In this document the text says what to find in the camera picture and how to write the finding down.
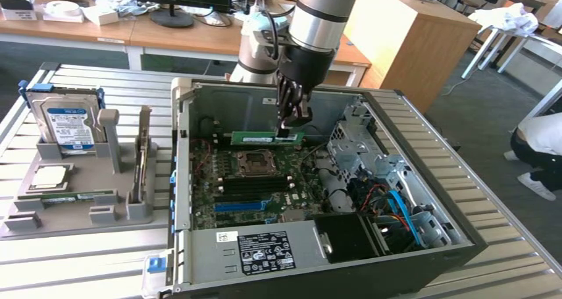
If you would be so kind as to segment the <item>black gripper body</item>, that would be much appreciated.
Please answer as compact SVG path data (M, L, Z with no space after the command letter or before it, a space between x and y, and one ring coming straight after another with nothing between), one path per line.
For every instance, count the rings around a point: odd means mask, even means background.
M334 49L320 52L302 46L286 46L279 59L278 88L295 83L304 93L310 93L323 83L334 58Z

